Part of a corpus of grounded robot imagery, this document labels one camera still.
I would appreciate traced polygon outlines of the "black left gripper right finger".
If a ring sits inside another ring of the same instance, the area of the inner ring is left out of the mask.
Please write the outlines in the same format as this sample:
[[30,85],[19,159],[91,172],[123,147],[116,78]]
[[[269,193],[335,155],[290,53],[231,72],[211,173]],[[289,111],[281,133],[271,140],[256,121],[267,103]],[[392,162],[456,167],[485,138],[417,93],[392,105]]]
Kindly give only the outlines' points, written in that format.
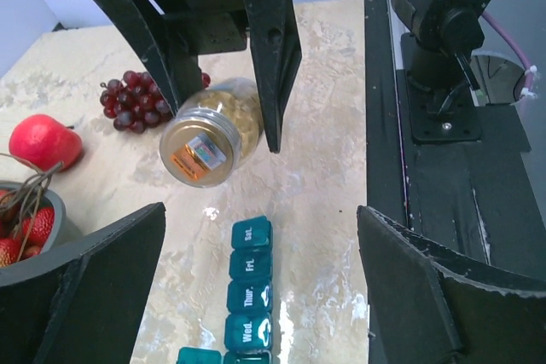
[[389,363],[543,363],[545,283],[357,209],[375,329]]

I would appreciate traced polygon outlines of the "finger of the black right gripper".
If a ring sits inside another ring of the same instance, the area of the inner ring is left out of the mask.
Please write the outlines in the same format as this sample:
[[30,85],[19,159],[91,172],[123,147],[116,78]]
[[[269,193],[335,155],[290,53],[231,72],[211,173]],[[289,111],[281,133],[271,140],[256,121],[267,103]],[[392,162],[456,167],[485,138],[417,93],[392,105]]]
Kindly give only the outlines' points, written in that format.
[[149,0],[93,0],[111,20],[176,114],[202,89],[198,57],[183,35]]
[[243,0],[269,150],[279,153],[287,108],[302,48],[293,0]]

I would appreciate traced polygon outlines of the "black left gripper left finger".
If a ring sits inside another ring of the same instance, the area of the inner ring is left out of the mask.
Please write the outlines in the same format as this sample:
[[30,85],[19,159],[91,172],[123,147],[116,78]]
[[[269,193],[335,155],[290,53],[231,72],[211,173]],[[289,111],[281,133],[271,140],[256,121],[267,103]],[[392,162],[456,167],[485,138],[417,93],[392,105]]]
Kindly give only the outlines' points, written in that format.
[[127,363],[166,234],[153,203],[1,270],[3,363]]

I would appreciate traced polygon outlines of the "amber pill bottle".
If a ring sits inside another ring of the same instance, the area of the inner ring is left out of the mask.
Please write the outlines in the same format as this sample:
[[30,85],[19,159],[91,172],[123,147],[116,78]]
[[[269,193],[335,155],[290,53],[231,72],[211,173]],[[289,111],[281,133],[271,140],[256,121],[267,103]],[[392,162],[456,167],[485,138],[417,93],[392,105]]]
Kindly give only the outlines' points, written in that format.
[[256,83],[228,78],[182,105],[160,139],[160,157],[178,181],[211,188],[245,164],[263,133]]

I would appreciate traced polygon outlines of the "teal weekly pill organizer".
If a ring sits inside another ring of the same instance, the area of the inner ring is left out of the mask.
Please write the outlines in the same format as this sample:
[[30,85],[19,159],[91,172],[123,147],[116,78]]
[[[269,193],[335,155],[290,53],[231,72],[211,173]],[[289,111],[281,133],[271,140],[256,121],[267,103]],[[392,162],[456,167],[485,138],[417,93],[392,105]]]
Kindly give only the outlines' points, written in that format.
[[179,363],[272,362],[272,241],[272,225],[265,216],[234,223],[224,326],[226,352],[182,347]]

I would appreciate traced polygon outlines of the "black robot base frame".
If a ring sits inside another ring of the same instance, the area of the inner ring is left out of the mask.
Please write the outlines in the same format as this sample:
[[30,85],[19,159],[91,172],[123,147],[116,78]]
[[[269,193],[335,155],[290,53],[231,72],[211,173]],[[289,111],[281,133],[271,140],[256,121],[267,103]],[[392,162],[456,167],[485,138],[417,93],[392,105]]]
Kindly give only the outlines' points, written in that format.
[[363,5],[369,206],[467,257],[543,279],[545,203],[531,188],[523,161],[531,148],[515,109],[480,108],[477,142],[414,143],[386,0]]

